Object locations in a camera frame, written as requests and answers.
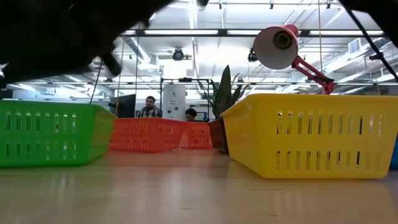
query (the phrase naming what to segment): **man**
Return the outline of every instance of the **man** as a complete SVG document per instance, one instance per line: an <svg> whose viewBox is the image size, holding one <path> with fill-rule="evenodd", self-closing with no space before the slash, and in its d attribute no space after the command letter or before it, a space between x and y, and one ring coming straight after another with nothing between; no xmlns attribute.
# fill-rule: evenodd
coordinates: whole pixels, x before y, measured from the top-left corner
<svg viewBox="0 0 398 224"><path fill-rule="evenodd" d="M195 111L193 108L189 108L185 111L185 119L187 121L195 121L197 114L197 111Z"/></svg>
<svg viewBox="0 0 398 224"><path fill-rule="evenodd" d="M138 112L137 118L161 118L162 112L155 106L155 98L148 96L145 100L145 107Z"/></svg>

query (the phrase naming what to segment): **ceiling light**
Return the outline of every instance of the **ceiling light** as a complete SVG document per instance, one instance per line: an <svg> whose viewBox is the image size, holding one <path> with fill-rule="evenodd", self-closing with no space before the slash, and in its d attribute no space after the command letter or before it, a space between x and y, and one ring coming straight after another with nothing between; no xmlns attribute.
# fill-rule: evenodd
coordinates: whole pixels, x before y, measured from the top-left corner
<svg viewBox="0 0 398 224"><path fill-rule="evenodd" d="M381 30L367 30L369 35L383 35ZM360 30L322 30L321 35L363 35ZM310 31L310 35L319 35L319 30Z"/></svg>
<svg viewBox="0 0 398 224"><path fill-rule="evenodd" d="M36 91L35 88L33 88L33 87L29 86L29 85L25 85L25 84L18 84L18 85L9 84L9 86L16 87L16 88L21 88L23 90L28 90L28 91Z"/></svg>
<svg viewBox="0 0 398 224"><path fill-rule="evenodd" d="M360 73L357 73L357 74L354 74L354 75L350 75L350 76L347 76L345 78L342 78L341 80L338 80L336 83L348 82L348 81L354 80L354 79L356 79L356 78L358 78L360 76L362 76L362 74L360 74Z"/></svg>
<svg viewBox="0 0 398 224"><path fill-rule="evenodd" d="M228 30L228 35L257 35L261 30Z"/></svg>
<svg viewBox="0 0 398 224"><path fill-rule="evenodd" d="M391 74L388 74L388 75L383 75L382 77L379 77L379 78L375 78L373 81L384 82L384 81L388 81L388 80L392 80L392 79L394 79L394 76Z"/></svg>
<svg viewBox="0 0 398 224"><path fill-rule="evenodd" d="M216 35L218 30L145 30L147 35Z"/></svg>
<svg viewBox="0 0 398 224"><path fill-rule="evenodd" d="M123 33L123 35L135 35L137 32L135 30L127 30Z"/></svg>
<svg viewBox="0 0 398 224"><path fill-rule="evenodd" d="M30 84L30 85L43 85L47 84L48 82L24 82L24 84Z"/></svg>
<svg viewBox="0 0 398 224"><path fill-rule="evenodd" d="M73 80L73 81L75 81L75 82L81 82L80 79L78 79L78 78L76 78L76 77L73 77L73 76L71 76L71 75L66 75L66 77L70 78L71 80Z"/></svg>
<svg viewBox="0 0 398 224"><path fill-rule="evenodd" d="M335 83L338 86L371 86L372 83Z"/></svg>

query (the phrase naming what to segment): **orange basket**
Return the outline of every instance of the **orange basket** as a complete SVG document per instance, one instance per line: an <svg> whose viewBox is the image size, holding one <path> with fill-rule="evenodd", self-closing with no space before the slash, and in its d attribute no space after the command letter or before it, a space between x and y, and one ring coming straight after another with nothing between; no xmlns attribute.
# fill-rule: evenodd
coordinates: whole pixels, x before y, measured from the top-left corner
<svg viewBox="0 0 398 224"><path fill-rule="evenodd" d="M186 149L212 149L208 123L186 122L181 137L180 147Z"/></svg>
<svg viewBox="0 0 398 224"><path fill-rule="evenodd" d="M162 118L121 118L114 122L110 149L163 152L178 148L184 122Z"/></svg>

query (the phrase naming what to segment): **fluorescent light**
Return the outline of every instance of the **fluorescent light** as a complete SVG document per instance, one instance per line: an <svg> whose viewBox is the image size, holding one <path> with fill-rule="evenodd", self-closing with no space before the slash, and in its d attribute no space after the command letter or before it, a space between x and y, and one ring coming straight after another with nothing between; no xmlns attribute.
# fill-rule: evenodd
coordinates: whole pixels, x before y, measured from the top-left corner
<svg viewBox="0 0 398 224"><path fill-rule="evenodd" d="M88 82L53 82L54 84L58 84L58 85L87 85Z"/></svg>
<svg viewBox="0 0 398 224"><path fill-rule="evenodd" d="M355 88L352 90L348 90L348 91L344 92L343 94L355 93L356 91L363 90L363 89L365 89L365 87L359 87L359 88Z"/></svg>
<svg viewBox="0 0 398 224"><path fill-rule="evenodd" d="M384 81L388 81L388 80L392 80L394 79L394 76L391 74L388 75L383 75L382 77L379 78L375 78L373 81L374 82L384 82Z"/></svg>
<svg viewBox="0 0 398 224"><path fill-rule="evenodd" d="M25 84L18 84L18 85L9 84L9 86L16 87L16 88L21 88L23 90L28 90L28 91L36 91L35 88L33 88L33 87L29 86L29 85L25 85Z"/></svg>
<svg viewBox="0 0 398 224"><path fill-rule="evenodd" d="M381 30L367 30L369 35L383 35ZM319 35L319 30L310 31L310 35ZM323 30L321 35L363 35L360 30Z"/></svg>
<svg viewBox="0 0 398 224"><path fill-rule="evenodd" d="M257 35L261 30L227 30L228 35Z"/></svg>
<svg viewBox="0 0 398 224"><path fill-rule="evenodd" d="M145 30L148 35L215 35L218 30Z"/></svg>
<svg viewBox="0 0 398 224"><path fill-rule="evenodd" d="M362 76L362 74L360 74L360 73L357 73L357 74L354 74L354 75L350 75L350 76L347 76L345 78L342 78L341 80L338 80L336 83L348 82L348 81L354 80L354 79L356 79L356 78L358 78L360 76Z"/></svg>
<svg viewBox="0 0 398 224"><path fill-rule="evenodd" d="M41 85L41 84L47 84L47 82L24 82L24 84Z"/></svg>
<svg viewBox="0 0 398 224"><path fill-rule="evenodd" d="M73 81L75 81L75 82L81 82L80 79L78 79L78 78L76 78L76 77L73 77L73 76L71 76L71 75L66 75L66 77L70 78L71 80L73 80Z"/></svg>
<svg viewBox="0 0 398 224"><path fill-rule="evenodd" d="M392 82L392 83L378 83L379 86L398 86L398 83Z"/></svg>
<svg viewBox="0 0 398 224"><path fill-rule="evenodd" d="M139 70L158 70L159 66L151 63L141 63L138 65Z"/></svg>
<svg viewBox="0 0 398 224"><path fill-rule="evenodd" d="M335 83L338 86L371 86L372 83Z"/></svg>
<svg viewBox="0 0 398 224"><path fill-rule="evenodd" d="M135 35L136 31L135 30L127 30L123 33L123 35Z"/></svg>

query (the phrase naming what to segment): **plant pot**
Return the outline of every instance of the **plant pot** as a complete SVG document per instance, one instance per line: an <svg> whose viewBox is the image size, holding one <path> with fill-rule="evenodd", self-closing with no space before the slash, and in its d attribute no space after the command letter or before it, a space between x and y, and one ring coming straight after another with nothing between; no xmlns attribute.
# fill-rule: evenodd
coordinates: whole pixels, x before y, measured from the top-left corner
<svg viewBox="0 0 398 224"><path fill-rule="evenodd" d="M211 141L213 147L223 154L229 155L228 143L226 141L224 120L219 119L217 121L209 122Z"/></svg>

